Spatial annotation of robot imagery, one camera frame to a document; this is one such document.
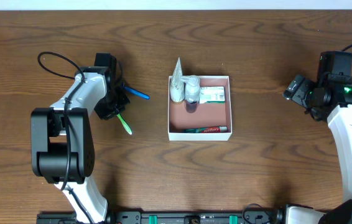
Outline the clear pump bottle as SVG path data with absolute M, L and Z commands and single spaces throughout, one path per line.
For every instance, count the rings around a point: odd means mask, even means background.
M 197 110 L 200 97 L 200 79 L 195 76 L 182 76 L 181 81 L 185 84 L 185 107 L 188 113 Z

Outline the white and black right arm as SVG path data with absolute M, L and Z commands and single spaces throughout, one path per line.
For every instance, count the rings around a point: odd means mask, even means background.
M 327 123 L 334 138 L 342 176 L 343 201 L 329 212 L 289 205 L 283 223 L 352 223 L 352 54 L 320 54 L 317 79 L 297 75 L 283 96 L 305 109 L 315 121 Z

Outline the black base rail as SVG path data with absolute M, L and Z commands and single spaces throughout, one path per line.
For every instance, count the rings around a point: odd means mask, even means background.
M 42 212 L 36 223 L 112 223 L 112 224 L 244 224 L 285 223 L 286 212 L 249 208 L 243 212 Z

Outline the green and white toothbrush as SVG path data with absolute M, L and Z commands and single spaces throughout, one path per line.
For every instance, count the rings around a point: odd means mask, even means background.
M 129 134 L 132 135 L 132 129 L 130 128 L 130 126 L 128 125 L 128 123 L 124 120 L 124 118 L 122 117 L 122 115 L 120 113 L 117 114 L 118 119 L 120 120 L 123 128 L 125 129 L 125 131 Z

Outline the white and green small box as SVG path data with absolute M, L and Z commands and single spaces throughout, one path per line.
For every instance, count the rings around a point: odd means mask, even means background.
M 223 86 L 203 86 L 200 88 L 199 104 L 224 103 L 225 101 Z

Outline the blue disposable razor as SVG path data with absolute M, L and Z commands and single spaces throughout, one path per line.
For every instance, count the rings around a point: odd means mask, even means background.
M 143 98 L 143 99 L 145 99 L 145 100 L 149 100 L 149 99 L 150 99 L 150 96 L 149 96 L 149 95 L 147 95 L 147 94 L 145 94 L 145 93 L 143 93 L 143 92 L 141 92 L 141 91 L 138 91 L 138 90 L 136 90 L 136 89 L 133 89 L 133 88 L 131 88 L 131 87 L 123 86 L 123 89 L 126 90 L 126 91 L 128 91 L 128 92 L 130 92 L 130 93 L 132 93 L 133 95 L 136 95 L 136 96 L 138 96 L 138 97 L 141 97 L 141 98 Z

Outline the white upright tube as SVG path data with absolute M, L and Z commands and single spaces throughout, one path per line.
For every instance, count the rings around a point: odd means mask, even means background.
M 178 58 L 171 81 L 170 81 L 170 98 L 175 103 L 180 103 L 184 100 L 184 83 L 181 81 L 182 66 Z

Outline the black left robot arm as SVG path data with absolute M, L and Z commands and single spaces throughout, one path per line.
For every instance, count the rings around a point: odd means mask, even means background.
M 32 170 L 61 190 L 75 210 L 59 223 L 109 223 L 108 201 L 92 176 L 95 149 L 90 115 L 120 117 L 130 102 L 116 72 L 121 65 L 110 53 L 97 53 L 92 66 L 77 67 L 72 86 L 47 108 L 30 116 Z

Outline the red and green toothpaste tube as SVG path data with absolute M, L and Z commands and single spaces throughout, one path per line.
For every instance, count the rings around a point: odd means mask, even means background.
M 226 133 L 228 128 L 226 126 L 211 126 L 205 128 L 184 129 L 184 133 L 198 134 L 198 133 Z

